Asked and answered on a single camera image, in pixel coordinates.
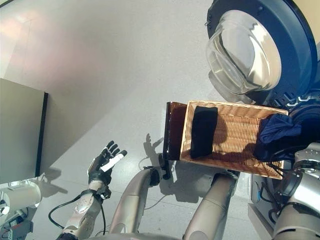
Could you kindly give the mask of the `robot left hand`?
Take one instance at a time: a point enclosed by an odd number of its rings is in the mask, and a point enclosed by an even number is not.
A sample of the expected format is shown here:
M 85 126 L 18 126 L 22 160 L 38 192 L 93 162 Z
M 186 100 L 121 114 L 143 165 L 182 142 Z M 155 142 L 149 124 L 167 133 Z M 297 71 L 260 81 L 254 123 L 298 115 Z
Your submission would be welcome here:
M 127 154 L 128 152 L 120 150 L 113 140 L 110 141 L 88 167 L 88 184 L 92 181 L 101 181 L 105 186 L 108 186 L 112 179 L 113 167 Z

